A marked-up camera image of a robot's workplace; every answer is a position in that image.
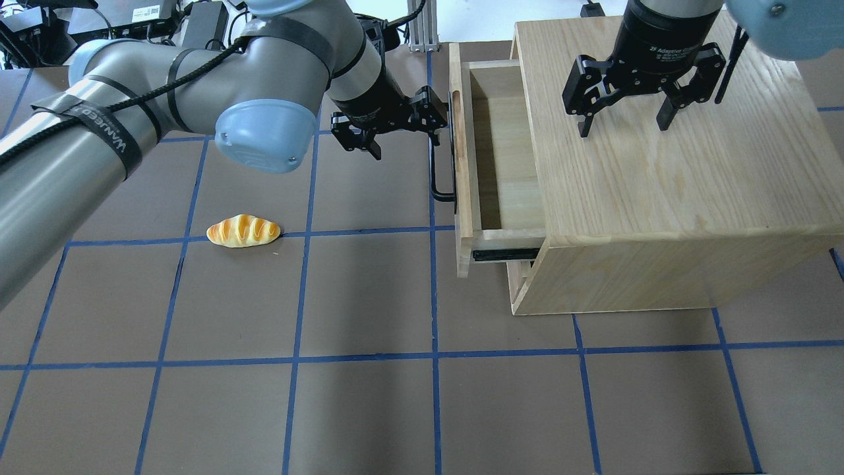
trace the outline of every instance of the barcode sticker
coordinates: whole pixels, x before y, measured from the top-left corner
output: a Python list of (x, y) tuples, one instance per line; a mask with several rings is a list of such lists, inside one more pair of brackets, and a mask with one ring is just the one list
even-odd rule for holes
[(141, 7), (135, 8), (132, 10), (132, 23), (138, 21), (147, 21), (151, 19), (158, 19), (161, 12), (160, 5), (154, 5), (152, 7)]

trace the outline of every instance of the drawer front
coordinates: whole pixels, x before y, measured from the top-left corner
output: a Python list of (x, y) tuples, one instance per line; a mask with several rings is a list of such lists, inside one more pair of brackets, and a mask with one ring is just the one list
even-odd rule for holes
[(472, 262), (532, 260), (544, 213), (518, 61), (462, 61), (449, 46), (457, 275)]

